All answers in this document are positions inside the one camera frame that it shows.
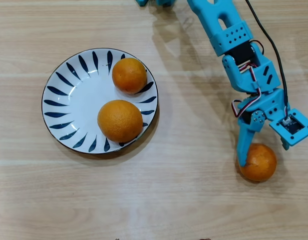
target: wood grain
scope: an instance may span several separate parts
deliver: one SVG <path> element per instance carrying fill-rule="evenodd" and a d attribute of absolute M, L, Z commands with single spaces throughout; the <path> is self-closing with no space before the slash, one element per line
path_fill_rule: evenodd
<path fill-rule="evenodd" d="M 245 1 L 242 17 L 277 61 Z M 290 102 L 308 117 L 308 0 L 253 0 L 275 40 Z M 146 63 L 159 114 L 137 143 L 107 157 L 71 152 L 42 120 L 53 70 L 92 48 Z M 308 139 L 288 152 L 266 126 L 255 142 L 279 157 L 268 182 L 236 171 L 241 98 L 185 0 L 0 0 L 0 240 L 308 240 Z"/>

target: black cable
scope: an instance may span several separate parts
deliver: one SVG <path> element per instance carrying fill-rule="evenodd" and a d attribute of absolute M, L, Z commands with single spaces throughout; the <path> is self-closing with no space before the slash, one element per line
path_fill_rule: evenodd
<path fill-rule="evenodd" d="M 272 40 L 272 38 L 269 36 L 269 34 L 266 32 L 266 30 L 264 29 L 263 25 L 261 24 L 261 22 L 259 21 L 252 5 L 250 4 L 249 0 L 246 0 L 246 3 L 248 4 L 248 7 L 250 8 L 250 11 L 252 11 L 252 14 L 254 15 L 254 18 L 256 20 L 256 22 L 258 23 L 259 27 L 261 28 L 261 30 L 263 31 L 263 33 L 266 35 L 266 37 L 268 38 L 268 40 L 270 41 L 270 43 L 273 46 L 273 49 L 275 51 L 275 54 L 277 56 L 277 60 L 278 60 L 278 65 L 279 65 L 279 69 L 280 69 L 280 74 L 282 76 L 282 81 L 283 81 L 283 86 L 284 86 L 284 100 L 285 100 L 285 107 L 286 107 L 286 118 L 288 117 L 288 92 L 287 92 L 287 83 L 286 83 L 286 78 L 285 78 L 285 74 L 284 74 L 284 70 L 283 70 L 283 64 L 282 64 L 282 60 L 280 58 L 279 52 L 276 48 L 276 45 L 274 43 L 274 41 Z"/>
<path fill-rule="evenodd" d="M 260 42 L 260 41 L 258 41 L 258 40 L 252 40 L 252 41 L 250 41 L 251 43 L 252 42 L 257 42 L 257 43 L 259 43 L 259 45 L 260 46 L 262 46 L 262 48 L 263 48 L 263 50 L 262 50 L 262 55 L 264 55 L 265 54 L 265 48 L 264 48 L 264 45 Z"/>

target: blue plastic part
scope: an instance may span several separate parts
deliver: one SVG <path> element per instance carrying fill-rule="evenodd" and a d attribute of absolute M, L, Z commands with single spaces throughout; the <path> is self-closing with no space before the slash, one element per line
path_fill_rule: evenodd
<path fill-rule="evenodd" d="M 145 6 L 146 3 L 147 3 L 148 1 L 149 1 L 149 0 L 136 0 L 136 2 L 137 2 L 141 7 Z"/>
<path fill-rule="evenodd" d="M 240 126 L 237 155 L 239 165 L 244 167 L 246 165 L 247 154 L 250 144 L 253 141 L 256 132 L 260 132 L 264 126 L 266 117 L 263 111 L 255 111 L 251 115 L 251 122 L 247 124 L 242 118 L 238 119 Z"/>
<path fill-rule="evenodd" d="M 140 6 L 146 5 L 148 2 L 148 0 L 136 1 Z M 281 83 L 273 62 L 262 55 L 258 45 L 251 43 L 255 56 L 250 59 L 250 62 L 257 65 L 257 68 L 254 68 L 257 83 L 253 81 L 249 70 L 240 72 L 234 58 L 226 54 L 253 38 L 248 25 L 241 20 L 233 1 L 214 0 L 214 4 L 207 0 L 187 1 L 203 25 L 216 55 L 225 55 L 222 62 L 232 87 L 239 92 L 255 94 L 259 86 L 262 92 L 262 97 L 246 109 L 247 113 L 252 113 L 251 119 L 246 119 L 246 116 L 238 119 L 240 132 L 237 155 L 240 166 L 246 165 L 247 154 L 253 137 L 255 133 L 261 131 L 265 120 L 271 121 L 270 126 L 281 136 L 285 150 L 308 137 L 308 119 L 296 109 L 290 111 L 289 104 L 290 117 L 294 118 L 303 128 L 291 134 L 282 126 L 282 121 L 285 118 L 284 91 L 277 88 Z M 174 2 L 175 0 L 156 0 L 159 6 L 171 6 Z M 222 29 L 220 21 L 224 22 L 226 29 Z M 243 108 L 253 99 L 254 97 L 246 98 L 238 105 L 238 108 Z"/>
<path fill-rule="evenodd" d="M 252 47 L 255 52 L 255 58 L 251 59 L 251 61 L 258 66 L 257 68 L 254 68 L 258 85 L 262 92 L 270 92 L 274 88 L 280 86 L 280 80 L 274 64 L 262 55 L 256 44 L 252 43 Z M 257 84 L 253 81 L 250 72 L 247 70 L 244 73 L 241 73 L 232 56 L 224 56 L 222 62 L 230 83 L 236 91 L 243 93 L 257 92 Z"/>
<path fill-rule="evenodd" d="M 253 35 L 246 22 L 242 21 L 213 35 L 210 38 L 210 43 L 212 44 L 217 56 L 221 56 L 252 38 Z"/>
<path fill-rule="evenodd" d="M 244 99 L 242 103 L 238 104 L 238 108 L 242 109 L 252 99 L 252 97 Z M 263 111 L 269 121 L 283 119 L 285 117 L 284 90 L 275 88 L 272 93 L 262 93 L 262 97 L 247 108 L 248 112 L 256 110 Z"/>
<path fill-rule="evenodd" d="M 141 7 L 145 6 L 148 1 L 149 0 L 136 0 Z M 176 0 L 156 0 L 156 4 L 159 6 L 171 6 L 175 1 Z"/>
<path fill-rule="evenodd" d="M 291 134 L 282 125 L 284 118 L 277 118 L 269 124 L 282 137 L 283 144 L 288 147 L 294 146 L 308 137 L 308 119 L 297 109 L 291 110 L 289 116 L 297 120 L 304 128 L 295 134 Z"/>

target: robotic arm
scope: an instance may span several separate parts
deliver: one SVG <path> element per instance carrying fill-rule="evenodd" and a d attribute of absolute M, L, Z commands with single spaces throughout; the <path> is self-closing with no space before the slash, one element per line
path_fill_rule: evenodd
<path fill-rule="evenodd" d="M 148 0 L 137 0 L 143 6 Z M 175 0 L 156 0 L 158 5 L 170 6 Z M 240 126 L 237 155 L 240 166 L 246 165 L 247 153 L 256 132 L 265 120 L 281 137 L 288 150 L 308 137 L 308 119 L 288 103 L 287 87 L 281 83 L 274 64 L 252 42 L 253 35 L 241 20 L 232 0 L 187 0 L 198 16 L 217 56 L 223 56 L 223 66 L 232 87 L 250 96 L 234 100 L 232 108 Z M 221 19 L 226 29 L 219 24 Z"/>

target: plate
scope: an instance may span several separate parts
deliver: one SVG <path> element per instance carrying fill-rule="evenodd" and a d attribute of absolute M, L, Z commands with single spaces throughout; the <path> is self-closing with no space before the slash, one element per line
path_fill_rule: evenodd
<path fill-rule="evenodd" d="M 137 94 L 125 94 L 112 80 L 112 69 L 133 55 L 111 48 L 80 52 L 63 62 L 50 76 L 42 96 L 42 114 L 49 132 L 67 148 L 86 154 L 111 153 L 139 139 L 152 123 L 158 105 L 154 77 L 147 71 L 147 85 Z M 97 115 L 112 100 L 133 103 L 142 113 L 143 130 L 128 143 L 108 140 L 97 124 Z"/>

